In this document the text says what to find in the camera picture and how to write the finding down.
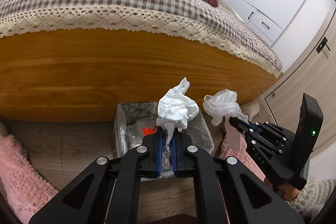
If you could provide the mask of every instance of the sweater sleeve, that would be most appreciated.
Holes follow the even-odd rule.
[[[301,215],[308,214],[314,218],[332,194],[335,186],[336,179],[319,182],[309,178],[306,186],[294,200],[289,202],[289,205]]]

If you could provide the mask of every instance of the crumpled tissue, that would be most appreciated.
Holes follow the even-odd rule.
[[[234,152],[240,150],[240,133],[229,123],[230,117],[237,117],[238,119],[248,123],[247,116],[241,112],[237,101],[237,93],[231,90],[221,90],[214,96],[206,95],[204,97],[203,108],[206,113],[213,117],[211,123],[218,126],[223,117],[225,117],[225,130],[227,140],[231,149]]]
[[[171,151],[169,143],[173,137],[174,129],[186,129],[188,121],[195,118],[199,112],[197,103],[184,95],[190,83],[184,78],[179,85],[168,90],[168,92],[159,100],[157,106],[158,118],[157,126],[162,127],[167,134],[166,145],[163,152],[166,163],[169,160]]]

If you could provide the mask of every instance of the foot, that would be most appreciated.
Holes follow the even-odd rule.
[[[256,101],[244,104],[240,106],[241,112],[248,116],[248,120],[251,121],[252,118],[259,112],[259,104]]]
[[[6,137],[7,135],[8,135],[7,128],[2,122],[0,122],[0,137]]]

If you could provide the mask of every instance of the wooden footboard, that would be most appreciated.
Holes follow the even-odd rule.
[[[199,106],[223,89],[245,103],[277,80],[215,47],[144,31],[41,31],[0,49],[0,116],[25,121],[110,121],[118,103],[157,101],[184,77]]]

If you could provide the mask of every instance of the black door lock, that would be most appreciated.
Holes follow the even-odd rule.
[[[321,43],[316,48],[318,53],[320,53],[320,51],[323,49],[324,46],[326,46],[328,48],[328,50],[330,51],[330,48],[328,47],[327,42],[328,42],[328,39],[326,37],[324,37],[322,39]]]

